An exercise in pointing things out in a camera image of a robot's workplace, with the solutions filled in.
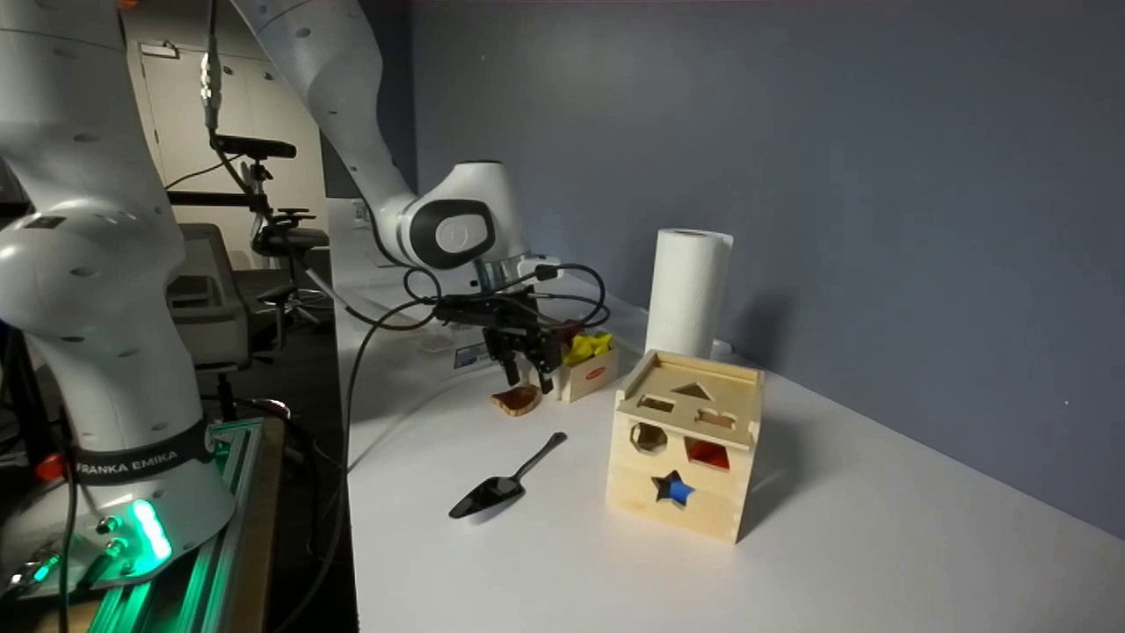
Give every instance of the white cylinder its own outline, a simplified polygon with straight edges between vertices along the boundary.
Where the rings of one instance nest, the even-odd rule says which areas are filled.
[[[642,347],[710,357],[734,237],[659,228]]]

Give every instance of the cable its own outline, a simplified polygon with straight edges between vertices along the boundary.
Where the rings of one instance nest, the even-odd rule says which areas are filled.
[[[196,179],[196,174],[203,174],[203,171],[214,171],[214,169],[220,169],[220,162],[203,165],[203,169],[192,169],[192,171],[181,171],[181,174],[177,174],[173,184],[165,184],[165,188],[173,188],[173,187],[178,187],[178,184],[186,184],[186,179]]]
[[[433,280],[433,294],[418,294],[416,288],[411,288],[411,279],[416,274],[426,274],[427,280]],[[443,280],[427,272],[427,266],[409,266],[405,274],[402,274],[402,288],[416,300],[416,302],[440,302],[443,294],[447,294],[447,288],[443,288]]]
[[[70,541],[76,521],[76,482],[72,482],[72,453],[63,450],[63,473],[66,473],[66,530],[61,551],[61,633],[70,633]]]
[[[203,103],[203,130],[206,130],[206,143],[219,154],[219,165],[236,179],[236,187],[241,188],[241,197],[253,199],[249,184],[237,174],[237,169],[233,165],[233,158],[225,150],[214,149],[214,135],[219,135],[219,109],[220,109],[220,60],[219,60],[219,0],[206,0],[206,72],[211,84],[206,92],[214,92]]]
[[[603,308],[603,279],[601,279],[595,266],[586,266],[586,265],[559,265],[559,272],[578,272],[578,274],[595,279],[595,286],[597,286],[597,302],[595,302],[595,308],[578,321],[583,328],[590,328],[590,321]]]
[[[305,460],[305,484],[308,484],[308,541],[305,541],[305,550],[308,551],[316,551],[316,541],[321,541],[321,525],[323,525],[323,517],[321,517],[321,466],[316,466],[316,460],[323,460],[323,465],[329,465],[332,472],[343,472],[343,465],[339,460],[332,460],[329,453],[323,453],[321,446],[316,446],[316,441],[312,441],[312,432],[305,430],[305,424],[300,424],[300,417],[281,405],[260,405],[260,399],[249,399],[249,398],[233,398],[233,405],[236,407],[245,407],[245,410],[253,410],[253,415],[270,415],[270,417],[281,417],[281,424],[286,424],[286,435],[296,435],[296,450],[302,453],[302,460]],[[245,432],[245,430],[253,430],[253,424],[260,424],[264,417],[253,417],[253,423],[219,423],[214,424],[214,432]]]
[[[386,430],[383,430],[375,441],[369,441],[369,444],[353,453],[353,460],[346,465],[346,473],[352,473],[402,423],[416,417],[416,410],[421,410],[427,399],[450,395],[450,390],[461,385],[465,381],[487,376],[487,373],[496,373],[496,365],[484,365],[484,368],[473,368],[473,373],[461,373],[461,376],[447,381],[443,385],[436,385],[436,390],[421,395],[418,399],[411,399],[402,415],[395,415],[395,417],[386,423]]]
[[[535,300],[562,300],[562,302],[586,302],[595,306],[586,317],[578,317],[583,328],[603,328],[611,321],[611,308],[590,294],[569,294],[569,292],[540,292]]]
[[[391,321],[395,321],[396,312],[411,308],[411,306],[427,306],[427,302],[433,302],[433,300],[411,300],[411,302],[402,302],[402,306],[386,308],[386,312],[375,317],[375,321],[361,317],[361,321],[369,322],[369,332],[361,334],[361,341],[357,341],[357,347],[353,347],[353,357],[352,357],[346,395],[343,395],[343,417],[352,417],[352,398],[353,398],[361,356],[365,356],[369,341],[375,339],[375,332],[418,332],[418,328],[426,328],[426,322],[433,321],[433,308],[427,308],[421,321],[402,322],[402,328],[391,328]],[[332,513],[332,525],[329,525],[329,541],[328,541],[328,550],[323,550],[321,571],[316,571],[308,592],[302,593],[302,602],[281,620],[281,625],[277,625],[281,633],[290,629],[296,620],[300,620],[300,616],[312,605],[312,598],[321,593],[321,586],[323,586],[323,579],[328,579],[328,572],[329,572],[329,565],[332,565],[332,551],[338,551],[338,544],[339,544],[343,511],[346,511],[346,501],[338,501],[338,513]]]
[[[562,321],[556,321],[556,317],[540,312],[536,306],[511,302],[507,294],[503,294],[503,300],[496,300],[496,302],[507,302],[507,306],[513,306],[513,308],[519,308],[519,312],[530,312],[530,317],[536,317],[545,328],[562,328]]]
[[[535,266],[530,274],[511,279],[511,280],[496,286],[493,292],[507,292],[513,286],[528,286],[530,279],[536,279],[536,280],[556,279],[556,274],[545,274],[545,272],[547,272],[547,265]]]

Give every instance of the green light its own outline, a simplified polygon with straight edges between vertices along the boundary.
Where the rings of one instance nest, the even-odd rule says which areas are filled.
[[[61,555],[42,558],[38,571],[31,572],[31,579],[36,579],[36,584],[46,584],[50,572],[55,572],[55,565],[61,565]]]
[[[168,535],[161,527],[161,521],[155,517],[155,506],[148,500],[134,501],[134,517],[139,525],[139,535],[148,538],[148,551],[155,562],[173,555]]]

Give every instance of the white table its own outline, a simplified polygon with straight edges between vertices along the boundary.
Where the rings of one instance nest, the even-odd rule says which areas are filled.
[[[369,228],[329,204],[332,280],[395,306]],[[638,312],[620,332],[635,341]],[[361,328],[338,321],[339,381]],[[611,395],[507,417],[499,368],[452,376],[443,334],[380,334],[352,415],[361,629],[1120,633],[1125,541],[782,376],[765,381],[754,527],[710,541],[603,501]],[[547,432],[569,441],[507,513],[450,521]]]

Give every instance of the blue star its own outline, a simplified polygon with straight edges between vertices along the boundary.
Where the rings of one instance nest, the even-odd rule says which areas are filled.
[[[670,500],[676,506],[687,506],[687,496],[697,491],[687,482],[679,477],[679,472],[652,477],[652,484],[657,484],[657,500]]]

